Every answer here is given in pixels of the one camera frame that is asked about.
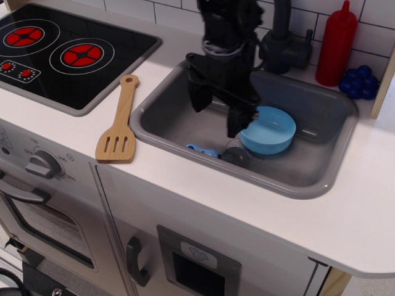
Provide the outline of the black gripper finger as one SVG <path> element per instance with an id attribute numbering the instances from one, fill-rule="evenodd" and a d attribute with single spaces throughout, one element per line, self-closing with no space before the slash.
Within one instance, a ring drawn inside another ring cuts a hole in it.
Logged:
<path id="1" fill-rule="evenodd" d="M 207 80 L 188 80 L 188 92 L 195 112 L 200 112 L 212 103 L 213 92 Z"/>
<path id="2" fill-rule="evenodd" d="M 227 119 L 227 136 L 234 138 L 240 131 L 246 129 L 252 121 L 258 119 L 258 117 L 259 112 L 256 108 L 248 110 L 231 107 Z"/>

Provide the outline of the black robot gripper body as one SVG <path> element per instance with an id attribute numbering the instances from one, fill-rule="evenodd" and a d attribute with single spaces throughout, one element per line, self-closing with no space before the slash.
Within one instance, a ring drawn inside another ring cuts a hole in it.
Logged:
<path id="1" fill-rule="evenodd" d="M 258 98 L 249 81 L 254 56 L 254 46 L 245 46 L 228 56 L 188 53 L 188 79 L 207 80 L 213 96 L 229 107 L 256 108 Z"/>

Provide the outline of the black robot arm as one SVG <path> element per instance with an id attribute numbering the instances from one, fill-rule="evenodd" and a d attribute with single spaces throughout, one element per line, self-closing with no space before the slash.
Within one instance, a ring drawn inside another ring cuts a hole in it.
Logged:
<path id="1" fill-rule="evenodd" d="M 249 77 L 263 10 L 256 1 L 198 1 L 197 7 L 204 21 L 204 54 L 186 55 L 189 97 L 196 112 L 214 97 L 224 102 L 228 137 L 233 138 L 257 116 L 259 98 Z"/>

